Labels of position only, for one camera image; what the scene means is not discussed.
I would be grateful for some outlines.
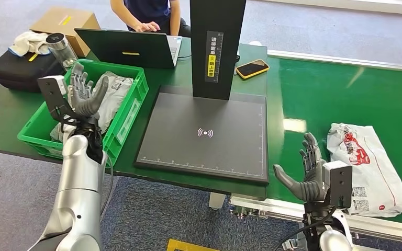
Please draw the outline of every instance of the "table leg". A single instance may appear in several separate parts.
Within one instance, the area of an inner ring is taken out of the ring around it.
[[[225,198],[226,195],[211,192],[209,199],[209,207],[214,210],[222,208],[222,204],[224,203]]]

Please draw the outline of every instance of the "laptop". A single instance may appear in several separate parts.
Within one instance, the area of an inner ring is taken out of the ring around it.
[[[182,37],[164,33],[78,28],[75,31],[100,61],[145,68],[175,68],[182,42]]]

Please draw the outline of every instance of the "black scanning platform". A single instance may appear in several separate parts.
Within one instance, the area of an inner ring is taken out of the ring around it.
[[[160,92],[136,165],[267,184],[265,107],[263,96]]]

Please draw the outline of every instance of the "plastic package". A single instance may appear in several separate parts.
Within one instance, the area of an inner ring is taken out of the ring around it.
[[[333,123],[327,136],[331,161],[352,165],[350,214],[394,217],[402,213],[402,183],[374,128]]]

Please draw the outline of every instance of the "wireless charging symbol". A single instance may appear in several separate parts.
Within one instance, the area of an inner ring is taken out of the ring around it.
[[[204,138],[204,137],[212,138],[213,136],[214,136],[213,130],[204,131],[202,128],[198,129],[198,137],[200,137],[200,138]]]

